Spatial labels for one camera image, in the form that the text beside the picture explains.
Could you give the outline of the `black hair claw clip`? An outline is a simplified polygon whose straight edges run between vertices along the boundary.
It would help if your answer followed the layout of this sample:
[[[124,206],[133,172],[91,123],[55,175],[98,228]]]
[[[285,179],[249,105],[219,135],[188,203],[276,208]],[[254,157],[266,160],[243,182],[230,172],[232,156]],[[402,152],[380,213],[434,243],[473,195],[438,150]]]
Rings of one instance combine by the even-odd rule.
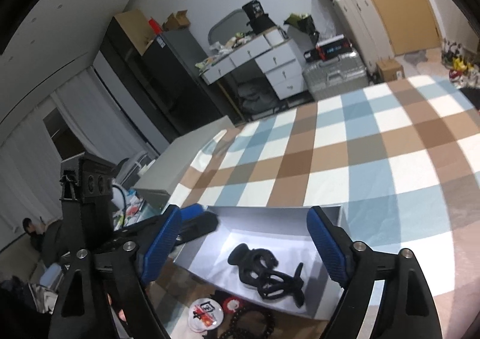
[[[258,276],[264,269],[274,269],[278,260],[270,250],[252,249],[245,243],[238,245],[229,255],[227,262],[238,268],[240,281],[256,288]]]

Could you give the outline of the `round white printed badge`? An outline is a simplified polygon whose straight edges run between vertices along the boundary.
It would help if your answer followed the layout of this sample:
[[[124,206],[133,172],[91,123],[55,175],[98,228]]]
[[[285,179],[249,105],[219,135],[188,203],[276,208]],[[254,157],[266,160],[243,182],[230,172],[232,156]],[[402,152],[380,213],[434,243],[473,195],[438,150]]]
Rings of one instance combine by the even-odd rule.
[[[191,331],[202,333],[219,328],[224,321],[221,305],[211,298],[199,298],[188,309],[188,326]]]

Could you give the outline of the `long black toothed hair clip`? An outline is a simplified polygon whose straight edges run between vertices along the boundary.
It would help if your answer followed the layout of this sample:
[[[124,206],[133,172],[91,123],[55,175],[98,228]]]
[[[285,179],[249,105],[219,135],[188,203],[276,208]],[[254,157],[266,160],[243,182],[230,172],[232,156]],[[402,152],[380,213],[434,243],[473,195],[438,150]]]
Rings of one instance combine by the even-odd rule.
[[[275,301],[286,296],[292,296],[295,306],[300,308],[304,305],[303,292],[304,281],[301,273],[304,264],[301,262],[295,269],[293,276],[281,271],[264,269],[258,276],[257,292],[264,300]]]

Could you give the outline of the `red rimmed clear disc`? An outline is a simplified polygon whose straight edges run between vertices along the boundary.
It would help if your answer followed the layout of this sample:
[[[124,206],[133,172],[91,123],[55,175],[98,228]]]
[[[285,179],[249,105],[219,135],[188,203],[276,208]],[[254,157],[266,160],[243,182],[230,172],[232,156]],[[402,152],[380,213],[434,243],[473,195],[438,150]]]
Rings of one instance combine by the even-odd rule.
[[[222,309],[225,314],[233,315],[245,305],[245,301],[235,296],[230,296],[224,299],[224,301],[222,302]]]

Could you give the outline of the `cluttered side table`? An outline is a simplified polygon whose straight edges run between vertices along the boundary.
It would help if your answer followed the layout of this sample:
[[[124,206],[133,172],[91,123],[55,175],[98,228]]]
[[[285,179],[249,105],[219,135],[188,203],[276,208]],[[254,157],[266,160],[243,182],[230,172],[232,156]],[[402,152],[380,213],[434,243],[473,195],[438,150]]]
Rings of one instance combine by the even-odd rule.
[[[114,167],[112,218],[115,231],[161,214],[161,209],[152,207],[134,188],[154,162],[149,153],[141,151],[122,159]]]

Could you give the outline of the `grey left bedside cabinet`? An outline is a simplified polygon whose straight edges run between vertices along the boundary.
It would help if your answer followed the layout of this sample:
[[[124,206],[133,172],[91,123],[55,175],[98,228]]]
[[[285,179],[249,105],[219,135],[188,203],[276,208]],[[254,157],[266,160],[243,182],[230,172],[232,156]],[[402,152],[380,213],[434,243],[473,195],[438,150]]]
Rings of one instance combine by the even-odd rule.
[[[152,207],[163,208],[199,151],[219,132],[233,127],[230,118],[223,116],[176,138],[134,184],[137,195]]]

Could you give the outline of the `grey cardboard box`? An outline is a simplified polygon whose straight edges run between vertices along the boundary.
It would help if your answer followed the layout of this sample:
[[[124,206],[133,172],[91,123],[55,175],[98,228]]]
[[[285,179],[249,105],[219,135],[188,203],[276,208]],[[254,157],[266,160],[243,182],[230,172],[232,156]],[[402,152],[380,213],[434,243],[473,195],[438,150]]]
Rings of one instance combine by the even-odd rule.
[[[328,320],[342,290],[308,231],[306,207],[208,207],[215,231],[183,245],[174,263],[245,301]]]

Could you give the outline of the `plaid checkered bedsheet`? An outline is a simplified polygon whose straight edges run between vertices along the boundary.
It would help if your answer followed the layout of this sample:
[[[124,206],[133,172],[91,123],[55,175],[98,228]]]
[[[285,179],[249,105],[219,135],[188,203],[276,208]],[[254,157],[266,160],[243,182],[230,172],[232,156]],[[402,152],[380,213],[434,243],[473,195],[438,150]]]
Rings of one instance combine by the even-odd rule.
[[[219,132],[168,203],[340,206],[353,239],[416,254],[446,338],[479,315],[479,112],[448,78],[378,84]]]

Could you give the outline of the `cardboard boxes on fridge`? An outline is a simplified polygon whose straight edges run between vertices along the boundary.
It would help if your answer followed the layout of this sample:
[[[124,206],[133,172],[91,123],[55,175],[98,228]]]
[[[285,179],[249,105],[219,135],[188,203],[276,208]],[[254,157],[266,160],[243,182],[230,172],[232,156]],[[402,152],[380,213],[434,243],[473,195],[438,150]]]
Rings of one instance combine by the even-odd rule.
[[[139,9],[116,14],[113,19],[140,55],[143,55],[151,43],[163,32],[188,28],[191,25],[186,16],[187,10],[178,11],[168,16],[163,24],[153,18],[147,18]]]

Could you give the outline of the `silver aluminium suitcase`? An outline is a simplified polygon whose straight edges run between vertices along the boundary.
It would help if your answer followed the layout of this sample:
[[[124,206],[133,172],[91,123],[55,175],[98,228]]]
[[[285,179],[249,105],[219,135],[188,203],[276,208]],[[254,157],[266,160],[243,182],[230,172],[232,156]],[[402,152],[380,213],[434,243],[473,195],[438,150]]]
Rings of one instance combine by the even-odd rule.
[[[368,85],[367,67],[356,50],[342,53],[327,61],[312,62],[304,68],[302,75],[307,87],[313,92],[323,90],[349,92]]]

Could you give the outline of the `arched desk mirror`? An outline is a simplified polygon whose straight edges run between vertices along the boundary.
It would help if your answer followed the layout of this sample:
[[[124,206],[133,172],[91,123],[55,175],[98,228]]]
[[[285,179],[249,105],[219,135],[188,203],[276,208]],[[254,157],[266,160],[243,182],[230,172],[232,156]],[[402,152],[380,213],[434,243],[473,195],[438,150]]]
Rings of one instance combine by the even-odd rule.
[[[219,42],[221,45],[230,40],[238,33],[248,33],[251,27],[250,20],[242,9],[237,9],[227,14],[222,20],[215,24],[208,32],[209,49],[214,50],[214,45]]]

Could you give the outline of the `black bag on desk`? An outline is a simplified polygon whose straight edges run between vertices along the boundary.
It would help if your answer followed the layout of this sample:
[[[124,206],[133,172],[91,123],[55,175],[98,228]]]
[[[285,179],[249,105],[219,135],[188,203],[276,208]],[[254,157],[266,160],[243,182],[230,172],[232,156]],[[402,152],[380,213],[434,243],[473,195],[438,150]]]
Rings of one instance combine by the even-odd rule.
[[[250,28],[250,34],[262,34],[277,27],[258,0],[251,0],[243,5],[241,9],[247,15],[247,26]]]

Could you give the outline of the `black red box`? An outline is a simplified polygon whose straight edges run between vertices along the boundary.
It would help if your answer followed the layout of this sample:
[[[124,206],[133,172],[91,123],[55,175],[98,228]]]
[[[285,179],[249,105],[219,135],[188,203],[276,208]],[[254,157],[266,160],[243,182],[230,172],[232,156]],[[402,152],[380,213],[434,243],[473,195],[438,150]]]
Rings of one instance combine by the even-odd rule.
[[[316,51],[323,61],[333,59],[340,54],[350,53],[352,51],[352,43],[343,34],[334,36],[324,41],[316,43]]]

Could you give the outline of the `black bouquet wrap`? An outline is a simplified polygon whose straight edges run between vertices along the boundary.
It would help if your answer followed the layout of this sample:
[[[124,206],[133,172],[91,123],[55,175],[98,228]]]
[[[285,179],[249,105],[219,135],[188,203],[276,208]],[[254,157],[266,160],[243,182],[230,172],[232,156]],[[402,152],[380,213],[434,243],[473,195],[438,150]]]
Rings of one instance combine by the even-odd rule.
[[[285,20],[284,25],[296,28],[303,34],[306,34],[312,45],[316,45],[320,33],[317,31],[313,18],[310,14],[290,14]]]

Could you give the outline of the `white upright suitcase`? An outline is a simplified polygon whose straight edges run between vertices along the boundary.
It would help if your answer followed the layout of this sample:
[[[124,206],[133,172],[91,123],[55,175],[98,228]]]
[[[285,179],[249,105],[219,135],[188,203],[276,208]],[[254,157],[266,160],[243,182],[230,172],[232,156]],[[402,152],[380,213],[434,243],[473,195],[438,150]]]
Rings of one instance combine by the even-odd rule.
[[[333,7],[369,74],[377,71],[378,61],[394,57],[390,38],[372,0],[333,0]]]

